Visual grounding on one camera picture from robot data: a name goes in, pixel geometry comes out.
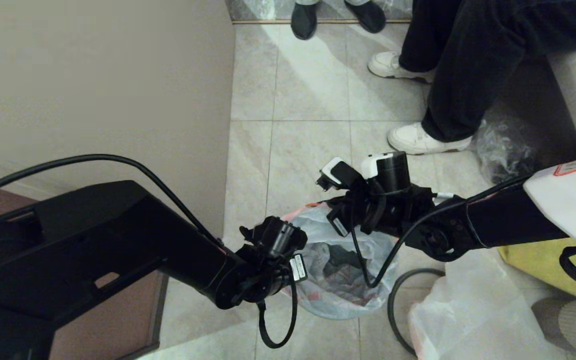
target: person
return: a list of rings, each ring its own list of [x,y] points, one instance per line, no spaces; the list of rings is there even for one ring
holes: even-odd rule
[[[410,155],[466,149],[523,57],[558,51],[576,51],[576,0],[416,0],[401,51],[368,62],[383,78],[432,83],[422,121],[388,142]]]
[[[295,0],[290,27],[297,39],[308,40],[317,30],[317,3],[320,0]],[[377,34],[386,27],[386,14],[371,0],[343,0],[367,32]]]

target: black pants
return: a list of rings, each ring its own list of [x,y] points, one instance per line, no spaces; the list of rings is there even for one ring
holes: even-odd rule
[[[576,50],[576,0],[415,0],[399,64],[436,69],[423,129],[459,141],[480,127],[525,55]]]

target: red sticker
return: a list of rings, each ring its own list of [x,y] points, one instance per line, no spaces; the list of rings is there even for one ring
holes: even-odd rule
[[[566,162],[565,164],[561,164],[560,166],[557,166],[557,169],[555,169],[555,173],[553,175],[554,176],[564,176],[564,175],[574,173],[575,171],[576,171],[576,160]]]

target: trash in bag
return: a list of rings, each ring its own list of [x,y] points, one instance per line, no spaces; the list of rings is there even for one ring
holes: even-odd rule
[[[535,129],[516,116],[485,120],[473,142],[484,178],[500,184],[537,171],[538,139]]]
[[[282,218],[308,235],[308,243],[300,251],[308,279],[297,283],[297,299],[299,305],[314,315],[334,320],[352,319],[386,303],[398,276],[397,257],[379,285],[369,288],[352,237],[338,235],[326,218],[329,212],[330,208],[322,203]],[[392,250],[395,238],[381,232],[366,235],[358,230],[356,234],[366,268],[374,280]],[[282,292],[290,295],[288,287]]]
[[[557,350],[496,253],[473,250],[446,264],[446,276],[408,314],[423,360],[551,360]]]

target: white sneaker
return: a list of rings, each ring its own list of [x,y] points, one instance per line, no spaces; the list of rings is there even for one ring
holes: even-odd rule
[[[435,79],[435,69],[426,72],[413,72],[402,68],[400,66],[400,55],[394,51],[380,52],[373,55],[368,62],[368,70],[382,78],[422,80],[428,84]]]
[[[390,146],[409,155],[462,151],[468,148],[472,140],[473,137],[471,136],[459,141],[438,141],[421,127],[420,122],[396,127],[388,132],[388,143]]]

